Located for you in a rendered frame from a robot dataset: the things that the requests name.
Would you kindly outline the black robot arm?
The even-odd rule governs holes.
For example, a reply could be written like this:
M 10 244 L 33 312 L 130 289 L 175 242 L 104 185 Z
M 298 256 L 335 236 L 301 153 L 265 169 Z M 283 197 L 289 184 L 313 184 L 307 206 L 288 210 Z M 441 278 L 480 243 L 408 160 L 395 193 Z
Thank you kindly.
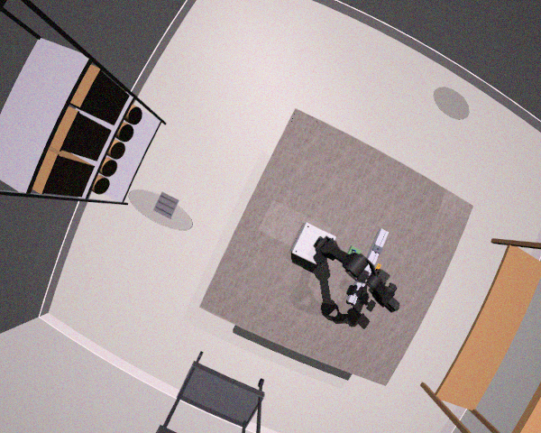
M 358 253 L 346 253 L 338 247 L 338 243 L 332 238 L 321 236 L 317 238 L 314 244 L 315 249 L 320 252 L 325 258 L 328 257 L 332 261 L 336 259 L 343 264 L 345 272 L 348 273 L 355 281 L 359 283 L 365 283 L 370 287 L 369 292 L 375 298 L 376 301 L 382 307 L 385 307 L 394 312 L 399 308 L 399 302 L 393 298 L 394 290 L 389 286 L 385 287 L 389 274 L 381 269 L 376 269 L 374 263 L 371 263 L 367 257 Z M 356 278 L 362 273 L 362 271 L 370 265 L 371 277 L 367 281 L 360 281 Z

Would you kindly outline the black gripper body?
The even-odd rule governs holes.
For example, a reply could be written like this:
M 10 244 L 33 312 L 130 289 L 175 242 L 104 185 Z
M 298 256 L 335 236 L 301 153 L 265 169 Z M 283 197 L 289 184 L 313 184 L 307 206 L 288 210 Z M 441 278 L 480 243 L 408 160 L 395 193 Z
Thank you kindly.
M 360 281 L 367 281 L 371 276 L 369 276 L 369 272 L 366 270 L 363 270 L 362 273 L 357 277 L 357 280 Z M 394 292 L 397 290 L 396 284 L 390 283 L 390 287 L 394 290 Z

